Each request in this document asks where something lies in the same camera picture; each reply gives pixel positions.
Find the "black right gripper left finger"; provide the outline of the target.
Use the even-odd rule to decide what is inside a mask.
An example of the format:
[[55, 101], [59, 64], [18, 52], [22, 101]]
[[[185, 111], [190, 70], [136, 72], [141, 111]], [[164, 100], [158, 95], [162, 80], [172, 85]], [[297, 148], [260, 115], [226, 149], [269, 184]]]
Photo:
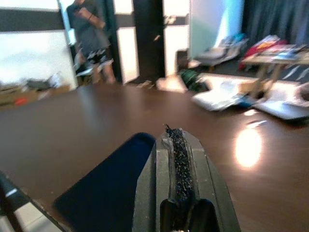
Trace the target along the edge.
[[171, 142], [156, 142], [137, 180], [133, 232], [171, 232], [174, 161]]

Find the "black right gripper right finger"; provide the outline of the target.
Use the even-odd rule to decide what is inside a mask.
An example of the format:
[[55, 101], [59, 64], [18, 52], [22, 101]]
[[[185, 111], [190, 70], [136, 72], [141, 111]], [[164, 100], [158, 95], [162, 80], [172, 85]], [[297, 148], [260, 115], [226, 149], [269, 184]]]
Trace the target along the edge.
[[196, 138], [166, 127], [169, 196], [168, 232], [239, 232], [226, 183]]

